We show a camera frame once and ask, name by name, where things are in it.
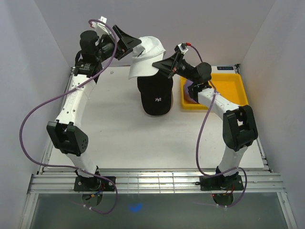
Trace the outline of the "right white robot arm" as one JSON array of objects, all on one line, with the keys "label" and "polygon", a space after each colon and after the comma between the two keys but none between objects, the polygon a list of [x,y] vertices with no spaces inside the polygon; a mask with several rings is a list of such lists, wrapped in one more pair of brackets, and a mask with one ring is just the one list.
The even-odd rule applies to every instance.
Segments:
[{"label": "right white robot arm", "polygon": [[238,175],[245,151],[258,138],[252,108],[224,98],[211,82],[212,67],[206,62],[192,66],[184,59],[182,52],[176,51],[171,57],[154,62],[152,66],[168,78],[177,74],[191,81],[192,84],[188,86],[189,96],[208,107],[208,112],[214,112],[222,120],[224,155],[216,168],[216,174],[209,177],[215,178],[218,188],[227,189]]}]

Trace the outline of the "black baseball cap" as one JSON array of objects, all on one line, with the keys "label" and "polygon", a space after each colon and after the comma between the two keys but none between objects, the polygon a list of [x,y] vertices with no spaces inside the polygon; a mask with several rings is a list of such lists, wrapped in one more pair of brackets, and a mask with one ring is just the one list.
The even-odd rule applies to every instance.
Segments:
[{"label": "black baseball cap", "polygon": [[173,79],[160,73],[137,78],[144,111],[151,116],[167,114],[172,107]]}]

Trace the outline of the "purple baseball cap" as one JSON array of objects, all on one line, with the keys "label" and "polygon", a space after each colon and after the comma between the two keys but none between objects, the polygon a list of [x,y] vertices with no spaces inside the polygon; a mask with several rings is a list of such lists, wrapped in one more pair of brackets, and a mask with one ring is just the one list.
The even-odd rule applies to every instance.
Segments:
[{"label": "purple baseball cap", "polygon": [[184,100],[191,104],[198,104],[198,102],[193,99],[193,96],[194,96],[193,89],[195,88],[195,86],[197,86],[197,84],[193,83],[192,81],[190,81],[188,79],[186,80],[186,82],[183,85]]}]

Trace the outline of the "white cap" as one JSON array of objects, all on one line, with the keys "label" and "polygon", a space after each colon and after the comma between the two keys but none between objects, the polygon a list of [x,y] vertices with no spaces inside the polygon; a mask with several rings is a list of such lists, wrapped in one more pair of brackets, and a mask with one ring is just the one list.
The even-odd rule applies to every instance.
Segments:
[{"label": "white cap", "polygon": [[157,74],[158,69],[153,67],[153,63],[161,61],[166,52],[161,41],[156,37],[144,36],[139,39],[141,43],[132,51],[129,79]]}]

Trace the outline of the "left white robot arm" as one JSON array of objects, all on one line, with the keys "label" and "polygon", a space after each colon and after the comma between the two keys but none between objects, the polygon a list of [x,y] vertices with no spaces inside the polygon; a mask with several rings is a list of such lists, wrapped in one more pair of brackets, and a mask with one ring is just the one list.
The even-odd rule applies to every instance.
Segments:
[{"label": "left white robot arm", "polygon": [[82,115],[90,94],[97,84],[102,62],[114,57],[122,59],[141,43],[116,25],[114,36],[104,27],[93,31],[84,31],[80,35],[80,51],[75,58],[68,94],[64,106],[54,122],[48,122],[47,132],[54,147],[65,154],[73,163],[76,174],[85,177],[84,184],[89,190],[97,190],[101,186],[100,177],[96,176],[97,166],[86,151],[89,143],[88,136],[81,130]]}]

